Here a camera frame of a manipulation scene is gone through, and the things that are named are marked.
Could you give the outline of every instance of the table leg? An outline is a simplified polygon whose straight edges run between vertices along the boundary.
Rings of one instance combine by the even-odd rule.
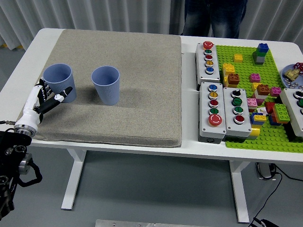
[[[236,202],[238,222],[249,223],[250,219],[248,217],[241,171],[246,166],[248,166],[250,162],[229,161],[229,163],[230,163],[231,174],[232,174],[232,185],[233,185],[233,193]]]
[[[71,176],[68,180],[68,184],[66,187],[63,203],[61,209],[63,210],[71,210],[74,204],[78,183],[81,176],[81,171],[86,155],[86,150],[77,150],[77,149],[67,149],[69,154],[74,159],[74,164],[71,169]]]

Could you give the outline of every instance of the red button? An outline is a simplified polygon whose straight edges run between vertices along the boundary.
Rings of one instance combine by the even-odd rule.
[[[212,47],[213,47],[213,43],[212,42],[210,42],[210,41],[205,41],[204,43],[203,43],[203,47],[205,48],[205,49],[211,49]]]
[[[236,124],[243,124],[244,123],[244,117],[242,115],[237,115],[233,118],[233,121],[236,123]]]
[[[219,104],[218,101],[215,99],[210,100],[208,103],[209,107],[218,107],[218,104]]]
[[[209,115],[208,121],[212,126],[218,126],[222,123],[222,117],[218,114]]]
[[[213,57],[211,55],[207,55],[207,56],[204,57],[204,60],[205,61],[212,61]]]

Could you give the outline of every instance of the gray cushion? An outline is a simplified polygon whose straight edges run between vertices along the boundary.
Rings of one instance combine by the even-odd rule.
[[[44,69],[55,63],[72,67],[77,98],[46,113],[36,139],[181,146],[179,36],[64,30]],[[90,80],[103,65],[120,71],[114,106],[102,104]]]

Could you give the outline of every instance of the white curtain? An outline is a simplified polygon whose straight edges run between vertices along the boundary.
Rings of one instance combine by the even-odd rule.
[[[240,38],[303,50],[303,0],[249,0]],[[41,28],[182,33],[184,0],[0,0],[0,44],[30,45]]]

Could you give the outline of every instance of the dark jeans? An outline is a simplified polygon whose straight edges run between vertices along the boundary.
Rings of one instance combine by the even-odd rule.
[[[214,37],[239,37],[248,0],[185,0],[183,35],[208,36],[210,24]]]

